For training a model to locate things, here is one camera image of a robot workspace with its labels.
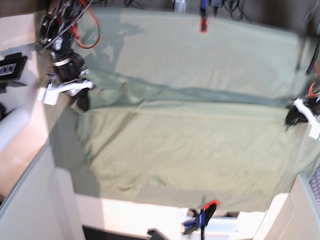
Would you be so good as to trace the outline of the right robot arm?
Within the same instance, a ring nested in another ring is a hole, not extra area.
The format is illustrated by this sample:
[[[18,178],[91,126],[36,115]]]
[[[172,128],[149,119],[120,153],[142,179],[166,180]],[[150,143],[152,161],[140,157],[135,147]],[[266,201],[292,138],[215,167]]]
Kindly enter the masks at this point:
[[[72,46],[76,44],[84,50],[98,46],[101,37],[97,36],[91,45],[81,42],[78,33],[78,20],[88,12],[94,21],[96,29],[100,26],[91,5],[94,0],[57,0],[48,9],[39,29],[37,52],[49,53],[43,58],[43,65],[48,76],[48,84],[40,89],[40,100],[49,106],[58,102],[59,95],[65,93],[72,99],[72,103],[82,111],[90,108],[89,91],[95,88],[92,80],[85,78],[89,69],[85,67],[85,60],[76,53]]]

